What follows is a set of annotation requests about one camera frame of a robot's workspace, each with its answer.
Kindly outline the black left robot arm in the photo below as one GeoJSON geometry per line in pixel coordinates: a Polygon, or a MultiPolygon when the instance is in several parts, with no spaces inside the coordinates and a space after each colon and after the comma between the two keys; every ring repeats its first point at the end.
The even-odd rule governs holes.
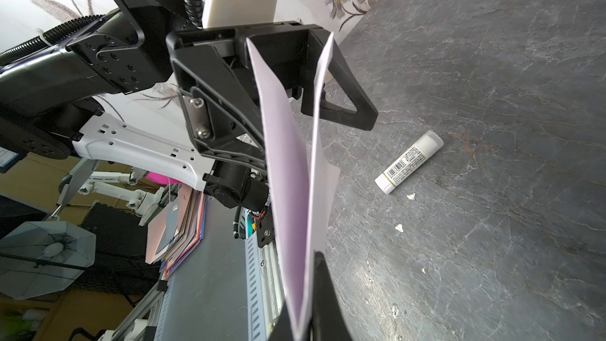
{"type": "Polygon", "coordinates": [[[349,97],[328,102],[314,74],[326,29],[274,22],[277,0],[115,0],[1,54],[1,145],[52,159],[77,154],[100,94],[137,93],[175,77],[202,156],[264,171],[254,46],[305,115],[371,130],[378,112],[339,49],[328,69],[349,97]]]}

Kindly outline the white floral letter paper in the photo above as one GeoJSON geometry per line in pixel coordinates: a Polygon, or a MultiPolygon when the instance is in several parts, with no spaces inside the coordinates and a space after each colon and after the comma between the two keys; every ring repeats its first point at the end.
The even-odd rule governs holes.
{"type": "Polygon", "coordinates": [[[246,40],[260,96],[271,207],[281,263],[290,333],[309,339],[315,253],[320,250],[312,232],[312,184],[306,143],[295,124],[282,82],[249,38],[246,40]]]}

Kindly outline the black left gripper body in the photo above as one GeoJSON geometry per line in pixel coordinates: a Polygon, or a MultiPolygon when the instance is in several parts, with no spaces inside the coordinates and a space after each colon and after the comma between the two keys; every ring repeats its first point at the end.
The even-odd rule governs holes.
{"type": "Polygon", "coordinates": [[[260,96],[248,44],[252,43],[278,77],[287,96],[313,113],[314,76],[329,31],[318,25],[282,22],[172,32],[170,64],[185,100],[201,109],[185,112],[190,139],[202,156],[266,168],[260,96]]]}

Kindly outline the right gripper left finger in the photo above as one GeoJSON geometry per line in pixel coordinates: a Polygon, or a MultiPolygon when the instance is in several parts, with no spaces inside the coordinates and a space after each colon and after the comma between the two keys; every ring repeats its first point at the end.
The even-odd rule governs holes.
{"type": "Polygon", "coordinates": [[[268,341],[294,341],[287,304],[284,304],[268,341]]]}

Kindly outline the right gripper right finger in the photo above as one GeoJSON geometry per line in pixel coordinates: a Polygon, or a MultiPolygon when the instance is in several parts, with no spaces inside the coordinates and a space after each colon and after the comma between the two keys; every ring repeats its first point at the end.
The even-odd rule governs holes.
{"type": "Polygon", "coordinates": [[[342,317],[328,264],[321,252],[315,252],[313,278],[310,325],[312,339],[319,341],[352,341],[347,324],[342,317]]]}

